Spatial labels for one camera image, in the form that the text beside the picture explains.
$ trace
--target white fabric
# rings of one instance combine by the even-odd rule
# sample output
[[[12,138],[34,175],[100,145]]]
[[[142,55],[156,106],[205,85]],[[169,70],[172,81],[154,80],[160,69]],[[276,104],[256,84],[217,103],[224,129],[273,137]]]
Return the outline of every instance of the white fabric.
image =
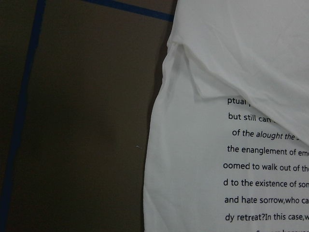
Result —
[[[309,229],[308,15],[309,1],[178,0],[150,126],[146,232]],[[260,202],[275,198],[300,203]]]

